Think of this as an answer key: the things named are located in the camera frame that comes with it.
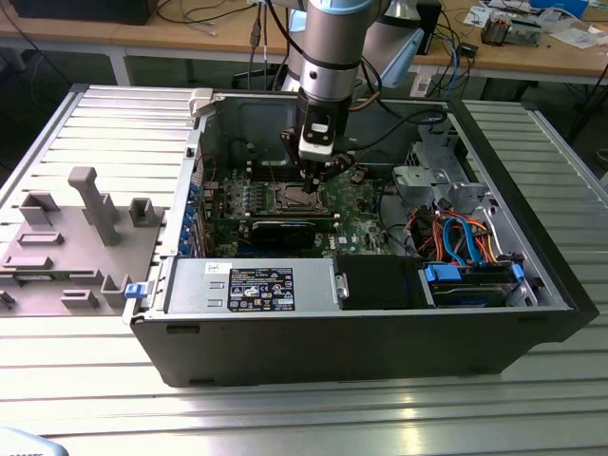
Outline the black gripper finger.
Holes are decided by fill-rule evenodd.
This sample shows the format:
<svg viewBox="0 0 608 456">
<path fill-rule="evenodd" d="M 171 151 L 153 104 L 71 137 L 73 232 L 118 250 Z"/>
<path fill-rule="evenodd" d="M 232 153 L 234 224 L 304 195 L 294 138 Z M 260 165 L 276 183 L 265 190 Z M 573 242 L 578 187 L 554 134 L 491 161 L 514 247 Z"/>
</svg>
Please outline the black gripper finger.
<svg viewBox="0 0 608 456">
<path fill-rule="evenodd" d="M 299 170 L 300 177 L 303 179 L 303 191 L 315 192 L 316 183 L 314 176 L 314 166 L 311 161 L 299 157 L 299 137 L 292 127 L 281 131 L 280 139 L 294 166 Z"/>
<path fill-rule="evenodd" d="M 313 190 L 316 191 L 321 183 L 328 182 L 333 178 L 349 170 L 355 163 L 355 157 L 349 153 L 339 153 L 332 156 L 328 162 L 320 163 L 313 173 Z"/>
</svg>

